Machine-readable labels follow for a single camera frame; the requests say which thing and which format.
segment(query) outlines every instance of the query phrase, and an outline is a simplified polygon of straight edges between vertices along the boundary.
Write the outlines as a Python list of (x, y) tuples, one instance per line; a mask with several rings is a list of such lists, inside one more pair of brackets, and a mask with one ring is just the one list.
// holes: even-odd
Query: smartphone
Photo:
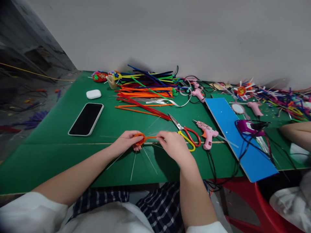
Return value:
[(70, 128), (68, 134), (70, 136), (90, 136), (103, 109), (103, 104), (87, 103)]

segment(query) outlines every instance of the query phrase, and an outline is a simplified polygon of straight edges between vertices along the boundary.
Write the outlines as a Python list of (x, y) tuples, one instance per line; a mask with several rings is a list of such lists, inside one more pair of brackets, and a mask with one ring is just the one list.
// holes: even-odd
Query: green table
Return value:
[[(58, 173), (81, 162), (97, 151), (106, 148), (113, 143), (125, 130), (139, 130), (145, 135), (155, 134), (160, 130), (177, 131), (171, 121), (157, 119), (156, 116), (116, 109), (114, 106), (123, 105), (115, 97), (116, 93), (108, 84), (95, 83), (87, 78), (91, 72), (83, 72), (72, 84), (67, 93), (58, 101), (57, 105), (49, 112), (45, 119), (27, 138), (26, 142), (19, 146), (0, 166), (0, 194), (25, 193), (57, 175)], [(102, 97), (89, 100), (86, 92), (99, 89)], [(174, 99), (178, 104), (187, 101), (186, 96), (179, 95)], [(97, 125), (89, 137), (72, 137), (68, 131), (86, 103), (102, 103), (105, 107), (97, 122)], [(164, 113), (170, 113), (182, 125), (185, 125), (198, 134), (201, 130), (192, 122), (192, 119), (203, 121), (219, 130), (215, 121), (204, 104), (187, 104), (185, 107), (175, 106), (155, 107)], [(261, 107), (264, 116), (262, 120), (272, 121), (267, 132), (287, 151), (289, 142), (285, 141), (278, 133), (277, 128), (286, 124), (289, 120), (287, 114), (274, 117), (278, 110)], [(116, 186), (144, 183), (158, 183), (177, 181), (179, 179), (179, 167), (166, 153), (158, 147), (159, 144), (147, 144), (145, 150), (150, 157), (153, 169), (144, 150), (136, 155), (132, 181), (130, 181), (132, 165), (135, 153), (128, 150), (107, 171), (104, 171), (92, 184), (93, 187)], [(292, 169), (286, 156), (279, 148), (272, 146), (273, 155), (278, 161), (279, 170)], [(237, 162), (226, 143), (219, 138), (213, 139), (211, 149), (218, 178), (230, 177), (236, 169)], [(213, 177), (208, 156), (202, 147), (196, 148), (192, 153), (195, 157), (203, 179)], [(298, 168), (305, 165), (296, 164)]]

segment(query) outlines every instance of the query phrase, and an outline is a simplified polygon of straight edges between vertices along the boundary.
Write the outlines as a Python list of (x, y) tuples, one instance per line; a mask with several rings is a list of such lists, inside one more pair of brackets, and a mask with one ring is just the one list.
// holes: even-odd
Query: white shirt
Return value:
[[(141, 210), (131, 203), (113, 202), (78, 215), (71, 215), (67, 205), (53, 202), (40, 193), (30, 192), (0, 208), (4, 232), (154, 232)], [(189, 227), (187, 233), (227, 233), (220, 222)]]
[(299, 187), (281, 189), (269, 202), (287, 221), (311, 233), (311, 171), (303, 176)]

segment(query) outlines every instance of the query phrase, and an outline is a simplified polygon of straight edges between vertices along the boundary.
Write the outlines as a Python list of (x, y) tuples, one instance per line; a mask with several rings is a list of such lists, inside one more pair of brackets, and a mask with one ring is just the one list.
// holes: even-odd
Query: gray wall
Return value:
[(26, 0), (77, 69), (310, 86), (309, 0)]

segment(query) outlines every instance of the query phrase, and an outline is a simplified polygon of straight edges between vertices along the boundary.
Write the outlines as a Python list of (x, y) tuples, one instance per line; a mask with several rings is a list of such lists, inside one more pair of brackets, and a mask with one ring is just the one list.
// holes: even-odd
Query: blue board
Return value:
[[(240, 136), (238, 129), (235, 127), (235, 121), (239, 120), (239, 118), (224, 98), (205, 99), (205, 101), (223, 135), (230, 142), (239, 146), (239, 148), (236, 148), (230, 145), (236, 158), (239, 159), (247, 144), (247, 142)], [(255, 139), (251, 142), (259, 147)], [(278, 170), (267, 155), (252, 145), (248, 147), (247, 152), (241, 159), (241, 167), (249, 181), (252, 183), (278, 173)]]

